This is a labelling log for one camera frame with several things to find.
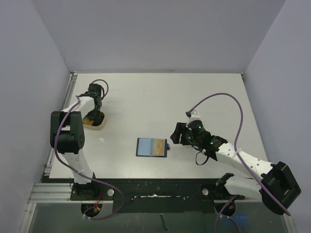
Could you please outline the blue leather card holder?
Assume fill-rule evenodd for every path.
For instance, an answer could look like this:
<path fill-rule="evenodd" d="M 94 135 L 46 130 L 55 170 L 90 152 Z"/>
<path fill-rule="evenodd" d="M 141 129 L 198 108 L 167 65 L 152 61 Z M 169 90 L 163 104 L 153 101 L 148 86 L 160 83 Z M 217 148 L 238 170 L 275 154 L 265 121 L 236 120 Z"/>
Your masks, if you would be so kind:
<path fill-rule="evenodd" d="M 167 157 L 167 152 L 170 150 L 170 145 L 166 140 L 166 149 L 164 156 L 152 156 L 152 145 L 154 138 L 138 138 L 137 139 L 137 148 L 136 148 L 136 156 L 137 157 L 159 157 L 165 158 Z"/>

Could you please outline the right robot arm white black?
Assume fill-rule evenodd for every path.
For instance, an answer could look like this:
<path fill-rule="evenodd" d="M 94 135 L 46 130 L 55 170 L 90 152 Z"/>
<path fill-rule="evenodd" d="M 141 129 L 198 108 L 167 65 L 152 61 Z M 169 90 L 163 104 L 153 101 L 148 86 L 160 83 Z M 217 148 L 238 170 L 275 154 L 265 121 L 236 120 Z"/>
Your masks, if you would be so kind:
<path fill-rule="evenodd" d="M 226 173 L 216 182 L 216 192 L 226 199 L 239 195 L 260 200 L 277 215 L 288 214 L 288 208 L 301 194 L 301 189 L 289 166 L 256 158 L 237 150 L 226 139 L 206 131 L 200 120 L 176 124 L 170 139 L 174 144 L 191 146 L 213 159 L 239 170 L 248 178 Z"/>

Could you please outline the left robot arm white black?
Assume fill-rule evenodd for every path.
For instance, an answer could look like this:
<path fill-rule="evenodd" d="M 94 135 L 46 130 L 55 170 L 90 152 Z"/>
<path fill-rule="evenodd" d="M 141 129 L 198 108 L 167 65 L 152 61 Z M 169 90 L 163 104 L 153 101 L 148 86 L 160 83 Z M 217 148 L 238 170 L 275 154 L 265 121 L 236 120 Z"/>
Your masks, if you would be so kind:
<path fill-rule="evenodd" d="M 84 127 L 93 130 L 103 128 L 105 115 L 101 107 L 104 88 L 90 83 L 87 91 L 76 98 L 69 107 L 51 113 L 50 144 L 57 160 L 72 171 L 74 184 L 83 185 L 82 194 L 92 200 L 98 196 L 99 187 L 92 183 L 95 174 L 84 155 Z"/>

